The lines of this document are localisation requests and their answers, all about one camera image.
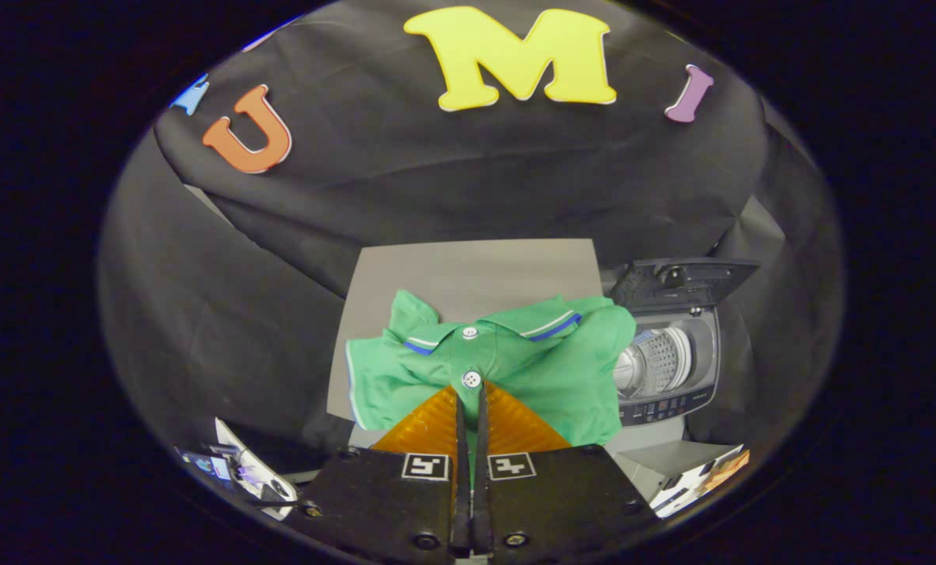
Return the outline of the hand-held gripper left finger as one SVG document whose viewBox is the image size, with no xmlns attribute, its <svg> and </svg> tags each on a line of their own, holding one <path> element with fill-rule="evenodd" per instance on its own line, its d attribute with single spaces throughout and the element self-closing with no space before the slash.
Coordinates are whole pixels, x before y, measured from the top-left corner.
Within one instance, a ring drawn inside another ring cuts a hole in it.
<svg viewBox="0 0 936 565">
<path fill-rule="evenodd" d="M 375 563 L 453 563 L 471 554 L 470 450 L 452 387 L 371 447 L 345 447 L 303 490 L 295 528 Z"/>
</svg>

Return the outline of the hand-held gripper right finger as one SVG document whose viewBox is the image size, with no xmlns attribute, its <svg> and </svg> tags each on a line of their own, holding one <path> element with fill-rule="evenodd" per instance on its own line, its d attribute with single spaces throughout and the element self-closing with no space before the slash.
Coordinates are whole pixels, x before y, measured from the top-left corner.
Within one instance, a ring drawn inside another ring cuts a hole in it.
<svg viewBox="0 0 936 565">
<path fill-rule="evenodd" d="M 472 551 L 488 560 L 598 560 L 659 518 L 599 444 L 572 447 L 492 383 L 479 390 Z"/>
</svg>

